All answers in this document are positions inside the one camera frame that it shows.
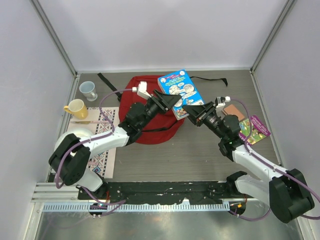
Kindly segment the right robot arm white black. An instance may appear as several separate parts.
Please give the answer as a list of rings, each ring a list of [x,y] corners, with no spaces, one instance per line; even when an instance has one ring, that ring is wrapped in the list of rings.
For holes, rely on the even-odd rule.
[[[255,152],[239,136],[240,122],[236,115],[220,117],[219,108],[223,102],[209,102],[203,105],[183,105],[188,118],[197,127],[207,126],[220,142],[221,154],[245,167],[257,178],[245,172],[228,177],[226,193],[233,198],[240,194],[249,195],[269,206],[271,212],[283,223],[304,217],[315,207],[315,192],[306,183],[304,175],[297,169],[287,170]]]

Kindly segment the red backpack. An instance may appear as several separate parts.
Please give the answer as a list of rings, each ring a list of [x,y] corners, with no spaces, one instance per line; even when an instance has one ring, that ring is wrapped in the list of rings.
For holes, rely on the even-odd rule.
[[[200,118],[206,104],[185,69],[167,75],[134,76],[125,89],[109,87],[119,100],[117,127],[98,137],[115,147],[156,145],[170,140],[185,118]]]

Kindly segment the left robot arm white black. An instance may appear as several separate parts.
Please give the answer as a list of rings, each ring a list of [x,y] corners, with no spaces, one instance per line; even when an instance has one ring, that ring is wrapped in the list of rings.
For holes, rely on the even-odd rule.
[[[108,184],[98,173],[88,169],[89,160],[104,151],[135,143],[153,118],[171,110],[181,98],[179,94],[154,90],[146,104],[133,103],[124,120],[110,131],[89,137],[66,135],[48,160],[55,171],[56,187],[77,185],[92,199],[104,198]]]

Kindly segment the purple treehouse book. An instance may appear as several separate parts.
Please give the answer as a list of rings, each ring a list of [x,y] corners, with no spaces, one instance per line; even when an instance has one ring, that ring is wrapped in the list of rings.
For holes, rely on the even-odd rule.
[[[271,133],[256,115],[252,115],[250,117],[250,120],[251,125],[248,118],[244,119],[239,123],[239,137],[244,141],[249,136],[250,130],[252,130],[251,135],[247,140],[247,144],[252,146],[257,142],[270,136]]]

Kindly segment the blue comic book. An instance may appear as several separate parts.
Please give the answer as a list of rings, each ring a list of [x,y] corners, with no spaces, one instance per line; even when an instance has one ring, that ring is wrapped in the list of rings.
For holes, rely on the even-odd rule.
[[[205,102],[198,89],[185,69],[160,76],[158,85],[167,95],[180,95],[181,99],[173,106],[172,111],[177,120],[186,118],[189,114],[182,108],[183,105],[204,105]]]

